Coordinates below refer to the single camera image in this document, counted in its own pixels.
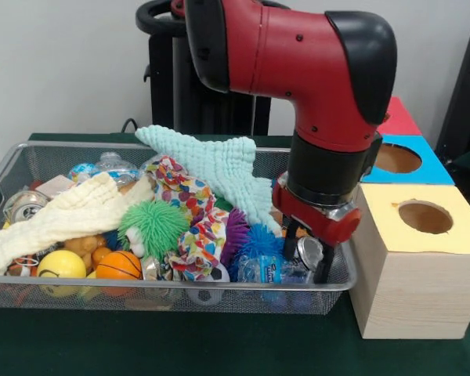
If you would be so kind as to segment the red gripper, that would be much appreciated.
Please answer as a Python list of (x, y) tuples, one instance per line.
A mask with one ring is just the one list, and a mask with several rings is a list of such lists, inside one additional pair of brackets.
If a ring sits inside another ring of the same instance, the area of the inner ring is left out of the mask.
[[(339, 209), (327, 211), (313, 207), (293, 195), (286, 186), (276, 183), (272, 193), (273, 206), (284, 215), (296, 220), (311, 234), (320, 239), (323, 258), (316, 265), (314, 273), (315, 284), (325, 284), (334, 260), (334, 247), (349, 240), (361, 220), (361, 211), (348, 203)], [(284, 258), (291, 261), (294, 258), (299, 226), (288, 226), (284, 238)]]

